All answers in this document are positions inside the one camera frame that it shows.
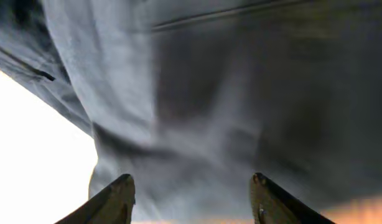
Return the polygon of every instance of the gray cloth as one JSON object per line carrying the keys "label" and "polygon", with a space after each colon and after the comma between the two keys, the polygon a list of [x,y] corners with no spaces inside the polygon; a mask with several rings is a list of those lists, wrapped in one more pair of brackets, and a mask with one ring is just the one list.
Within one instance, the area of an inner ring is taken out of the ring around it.
{"label": "gray cloth", "polygon": [[56,80],[30,90],[92,128],[90,196],[133,175],[133,220],[252,218],[256,171],[317,210],[382,194],[382,1],[42,7],[50,48],[0,46],[45,65]]}

